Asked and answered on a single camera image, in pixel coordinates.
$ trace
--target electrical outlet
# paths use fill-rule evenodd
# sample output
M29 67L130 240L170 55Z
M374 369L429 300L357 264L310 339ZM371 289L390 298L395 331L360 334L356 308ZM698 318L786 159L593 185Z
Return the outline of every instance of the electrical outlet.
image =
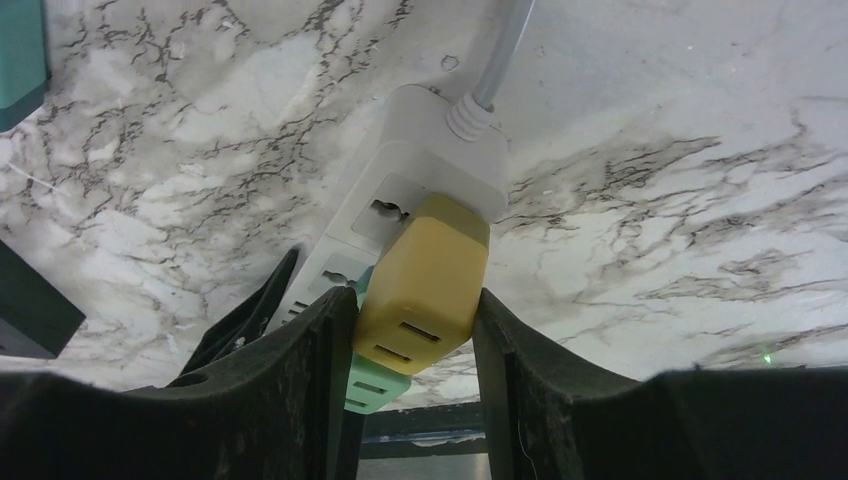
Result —
M450 109L417 85L389 96L381 128L372 128L360 144L351 160L357 168L346 170L362 173L286 291L271 326L286 323L327 289L350 285L376 264L402 221L430 193L454 199L489 224L500 218L507 207L506 138L491 127L474 142L457 137L446 122Z
M283 295L269 322L269 331L292 320L327 290L354 286L375 263L376 255L322 235Z
M400 175L388 175L366 202L351 230L378 245L388 244L398 229L430 192Z

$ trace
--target power strip socket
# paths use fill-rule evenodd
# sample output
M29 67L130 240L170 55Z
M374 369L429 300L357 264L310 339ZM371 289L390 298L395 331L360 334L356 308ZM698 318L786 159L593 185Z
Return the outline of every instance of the power strip socket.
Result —
M474 142L457 137L446 121L450 109L417 85L392 92L381 128L371 131L351 161L362 173L349 190L343 188L347 196L289 286L271 328L327 289L353 286L430 193L454 199L489 224L504 213L506 138L492 127Z

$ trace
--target marble surface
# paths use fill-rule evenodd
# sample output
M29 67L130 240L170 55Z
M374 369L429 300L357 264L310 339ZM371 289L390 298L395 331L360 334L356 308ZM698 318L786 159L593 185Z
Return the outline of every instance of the marble surface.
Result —
M162 385L332 212L381 101L458 99L506 3L48 0L0 239L88 315L51 368ZM848 3L539 0L496 101L487 285L591 361L848 364ZM393 407L471 401L470 345Z

